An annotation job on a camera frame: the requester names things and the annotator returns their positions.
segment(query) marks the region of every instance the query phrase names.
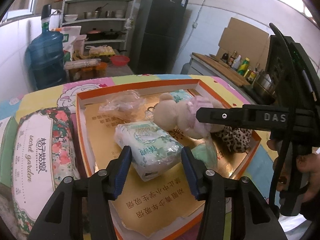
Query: white wall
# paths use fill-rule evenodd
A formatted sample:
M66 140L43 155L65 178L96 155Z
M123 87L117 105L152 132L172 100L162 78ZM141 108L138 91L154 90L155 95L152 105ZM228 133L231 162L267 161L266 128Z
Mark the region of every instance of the white wall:
M24 54L30 42L40 34L40 17L0 27L0 102L32 92Z
M320 30L295 9L278 0L206 0L198 19L198 27L183 50L204 0L189 0L181 35L180 54L176 58L172 73L180 73L183 64L190 60L192 52L216 54L219 41L231 17L248 22L269 34L273 34L269 23L273 22L280 31L291 36L304 47L316 70L320 65ZM140 0L134 10L139 10Z

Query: white bottle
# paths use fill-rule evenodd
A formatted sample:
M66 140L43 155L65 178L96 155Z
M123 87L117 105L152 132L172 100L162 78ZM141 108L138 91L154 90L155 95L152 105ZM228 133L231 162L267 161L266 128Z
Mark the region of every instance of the white bottle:
M233 64L231 66L231 68L235 71L238 70L239 66L240 66L240 63L241 63L241 55L239 55L234 61L233 61Z

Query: refrigerator door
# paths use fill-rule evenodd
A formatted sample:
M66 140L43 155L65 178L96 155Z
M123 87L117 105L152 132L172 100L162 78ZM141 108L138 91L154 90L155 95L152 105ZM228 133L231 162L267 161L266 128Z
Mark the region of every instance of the refrigerator door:
M136 74L166 74L176 47L175 38L145 33Z
M153 0L146 33L178 38L188 0Z

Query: blue gripper pad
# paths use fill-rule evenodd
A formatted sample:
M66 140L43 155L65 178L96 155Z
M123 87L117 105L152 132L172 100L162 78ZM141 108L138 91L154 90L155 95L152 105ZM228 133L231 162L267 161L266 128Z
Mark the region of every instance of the blue gripper pad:
M207 190L203 183L203 173L207 170L204 163L196 160L189 147L183 147L181 151L181 162L187 177L191 194L195 199L204 200Z
M113 170L117 171L114 174L114 191L113 197L117 199L121 195L125 180L127 179L128 171L132 161L132 152L129 146L124 146L119 158L114 160L117 161L113 167Z

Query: water bottle neck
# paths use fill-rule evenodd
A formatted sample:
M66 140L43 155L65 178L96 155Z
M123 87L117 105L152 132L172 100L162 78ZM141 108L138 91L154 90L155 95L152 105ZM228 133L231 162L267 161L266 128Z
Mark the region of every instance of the water bottle neck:
M50 22L50 17L41 20L42 33L49 31L49 22Z

